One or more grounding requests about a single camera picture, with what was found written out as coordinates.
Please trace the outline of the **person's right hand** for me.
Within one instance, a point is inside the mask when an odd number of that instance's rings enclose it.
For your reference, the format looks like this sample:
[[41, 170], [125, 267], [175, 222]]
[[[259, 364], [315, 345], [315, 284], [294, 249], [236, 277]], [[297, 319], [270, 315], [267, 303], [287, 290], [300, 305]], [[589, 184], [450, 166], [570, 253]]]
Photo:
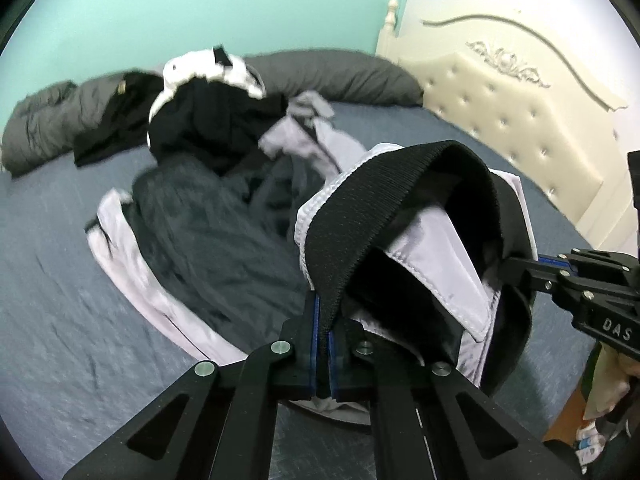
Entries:
[[631, 377], [639, 377], [639, 362], [602, 344], [586, 401], [584, 419], [593, 420], [611, 413], [615, 405], [630, 391]]

